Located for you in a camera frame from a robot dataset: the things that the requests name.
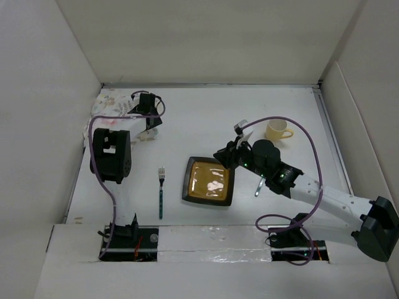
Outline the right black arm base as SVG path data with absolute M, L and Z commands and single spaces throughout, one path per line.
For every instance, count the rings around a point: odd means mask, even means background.
M 273 262 L 285 261 L 291 264 L 302 264 L 307 260 L 329 261 L 327 246 L 324 240 L 313 240 L 311 247 L 308 236 L 302 229 L 271 233 L 265 244 L 271 248 Z

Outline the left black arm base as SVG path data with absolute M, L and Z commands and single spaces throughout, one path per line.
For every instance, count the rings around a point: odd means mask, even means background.
M 159 227 L 139 227 L 136 237 L 112 237 L 109 248 L 104 253 L 110 228 L 104 232 L 98 231 L 102 236 L 102 245 L 99 260 L 103 262 L 156 262 L 158 260 Z

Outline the floral patterned cloth napkin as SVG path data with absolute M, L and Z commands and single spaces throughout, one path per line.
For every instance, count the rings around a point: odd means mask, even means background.
M 150 93 L 146 90 L 133 92 L 131 95 L 123 95 L 117 90 L 111 90 L 105 94 L 99 94 L 91 110 L 89 122 L 84 129 L 84 147 L 89 143 L 89 124 L 93 117 L 97 115 L 103 116 L 127 116 L 140 102 L 140 95 Z M 132 146 L 138 141 L 151 141 L 158 134 L 158 128 L 150 128 L 143 131 L 144 119 L 98 119 L 95 120 L 93 130 L 97 128 L 108 128 L 110 131 L 126 130 L 130 132 L 130 140 Z

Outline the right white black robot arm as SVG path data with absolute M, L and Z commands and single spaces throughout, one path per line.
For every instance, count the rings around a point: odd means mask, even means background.
M 389 261 L 398 242 L 398 214 L 388 199 L 365 199 L 321 186 L 320 181 L 282 162 L 279 149 L 268 140 L 253 145 L 230 141 L 213 156 L 226 169 L 242 166 L 264 178 L 275 194 L 312 204 L 342 219 L 348 225 L 345 234 L 363 254 L 379 262 Z

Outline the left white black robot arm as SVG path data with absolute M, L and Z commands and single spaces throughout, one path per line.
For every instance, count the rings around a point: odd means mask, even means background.
M 152 141 L 162 124 L 165 104 L 160 96 L 139 90 L 130 96 L 99 95 L 89 120 L 86 140 L 89 144 L 90 170 L 110 195 L 116 214 L 111 223 L 119 228 L 117 239 L 132 247 L 139 232 L 130 226 L 134 211 L 128 195 L 132 175 L 132 149 L 139 141 Z

